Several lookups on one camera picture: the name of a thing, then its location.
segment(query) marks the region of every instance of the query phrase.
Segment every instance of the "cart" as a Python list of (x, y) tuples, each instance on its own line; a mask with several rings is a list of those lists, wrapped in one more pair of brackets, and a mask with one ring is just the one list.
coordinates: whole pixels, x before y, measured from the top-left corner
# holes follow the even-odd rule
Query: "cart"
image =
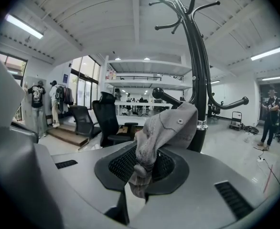
[[(234, 113), (238, 113), (238, 116), (241, 118), (234, 118)], [(242, 129), (242, 113), (233, 111), (231, 115), (231, 123), (229, 125), (229, 128), (235, 129), (235, 130), (241, 130)]]

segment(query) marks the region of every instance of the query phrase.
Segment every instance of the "man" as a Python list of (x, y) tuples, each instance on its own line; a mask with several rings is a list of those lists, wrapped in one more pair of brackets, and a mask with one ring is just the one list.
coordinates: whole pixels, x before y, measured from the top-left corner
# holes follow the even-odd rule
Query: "man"
[(58, 99), (56, 99), (56, 91), (57, 91), (57, 81), (53, 81), (51, 83), (52, 88), (50, 90), (49, 96), (51, 97), (52, 103), (52, 116), (53, 116), (53, 127), (57, 128), (60, 126), (58, 121)]
[(34, 130), (38, 134), (39, 138), (42, 136), (40, 130), (43, 136), (46, 136), (46, 130), (43, 121), (43, 94), (45, 94), (43, 82), (38, 81), (38, 85), (34, 85), (30, 89), (27, 89), (27, 86), (25, 86), (24, 90), (26, 93), (32, 94), (32, 117), (34, 122)]
[(210, 99), (208, 99), (208, 113), (207, 113), (207, 117), (211, 118), (212, 117), (212, 102)]
[(266, 148), (263, 148), (263, 150), (269, 150), (269, 146), (273, 140), (273, 135), (276, 129), (276, 122), (278, 119), (278, 110), (279, 110), (279, 100), (275, 96), (275, 90), (274, 88), (271, 88), (269, 90), (269, 99), (264, 104), (261, 104), (262, 108), (267, 111), (265, 123), (264, 123), (264, 129), (263, 129), (263, 135), (261, 142), (258, 143), (258, 146), (263, 146), (264, 141), (266, 139), (266, 136), (269, 132), (269, 138), (267, 142)]

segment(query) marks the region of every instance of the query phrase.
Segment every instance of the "floor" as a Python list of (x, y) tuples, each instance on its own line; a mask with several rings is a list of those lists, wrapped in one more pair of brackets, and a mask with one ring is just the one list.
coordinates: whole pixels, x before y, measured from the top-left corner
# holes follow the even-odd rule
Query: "floor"
[[(262, 138), (263, 127), (257, 126), (258, 135), (252, 135), (244, 131), (229, 129), (230, 121), (224, 119), (208, 119), (209, 126), (204, 141), (202, 153), (213, 156), (246, 177), (258, 186), (265, 197), (280, 192), (280, 142), (272, 141), (269, 151), (257, 150), (258, 142)], [(65, 154), (72, 152), (85, 152), (100, 148), (100, 136), (96, 136), (88, 145), (78, 151), (78, 147), (60, 141), (52, 136), (40, 139), (39, 143), (47, 146), (51, 155)], [(258, 157), (264, 158), (266, 162), (257, 162)], [(130, 218), (133, 218), (144, 206), (145, 201), (135, 197), (129, 185), (125, 187), (128, 198), (128, 211)]]

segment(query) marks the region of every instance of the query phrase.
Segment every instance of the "vent slot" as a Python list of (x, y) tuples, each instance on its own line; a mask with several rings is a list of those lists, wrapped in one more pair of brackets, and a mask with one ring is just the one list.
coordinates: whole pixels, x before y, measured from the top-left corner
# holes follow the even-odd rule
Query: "vent slot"
[(229, 182), (215, 184), (215, 187), (238, 220), (253, 211), (250, 204)]
[(55, 165), (56, 165), (57, 169), (61, 169), (61, 168), (65, 168), (65, 167), (76, 165), (76, 164), (78, 164), (78, 163), (75, 160), (71, 159), (68, 161), (56, 163)]

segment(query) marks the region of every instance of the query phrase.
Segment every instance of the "railing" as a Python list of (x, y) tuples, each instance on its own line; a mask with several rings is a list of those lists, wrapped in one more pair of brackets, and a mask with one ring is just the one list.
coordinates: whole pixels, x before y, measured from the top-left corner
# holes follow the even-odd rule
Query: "railing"
[(147, 81), (161, 81), (161, 77), (153, 77), (153, 76), (117, 76), (116, 79), (113, 80), (147, 80)]

